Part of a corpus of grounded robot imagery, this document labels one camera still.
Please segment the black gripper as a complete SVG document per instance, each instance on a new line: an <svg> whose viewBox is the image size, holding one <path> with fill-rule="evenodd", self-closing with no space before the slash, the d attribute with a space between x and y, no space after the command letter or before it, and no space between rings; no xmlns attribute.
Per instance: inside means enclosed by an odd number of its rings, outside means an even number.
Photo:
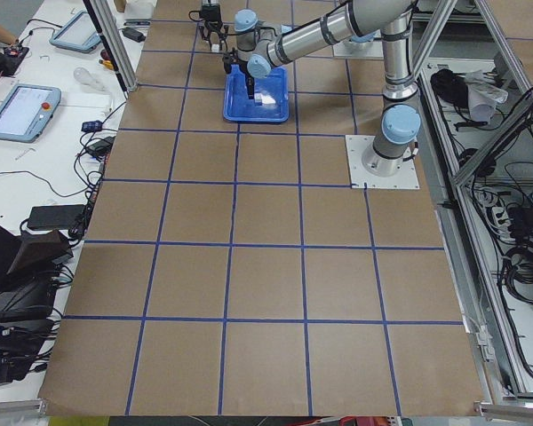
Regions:
<svg viewBox="0 0 533 426"><path fill-rule="evenodd" d="M246 91L248 93L248 99L255 100L255 79L251 75L245 76Z"/></svg>
<svg viewBox="0 0 533 426"><path fill-rule="evenodd" d="M228 49L227 26L224 24L220 8L202 8L200 18L203 20L203 27L200 29L201 38L211 47L211 35L219 37L219 48Z"/></svg>

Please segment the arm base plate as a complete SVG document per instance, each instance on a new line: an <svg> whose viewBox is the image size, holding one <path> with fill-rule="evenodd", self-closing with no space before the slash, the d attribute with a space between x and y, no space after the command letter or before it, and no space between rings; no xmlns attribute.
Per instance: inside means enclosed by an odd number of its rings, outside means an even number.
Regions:
<svg viewBox="0 0 533 426"><path fill-rule="evenodd" d="M418 174L407 148L402 157L389 160L380 157L373 146L372 135L345 135L350 186L354 189L418 190Z"/></svg>

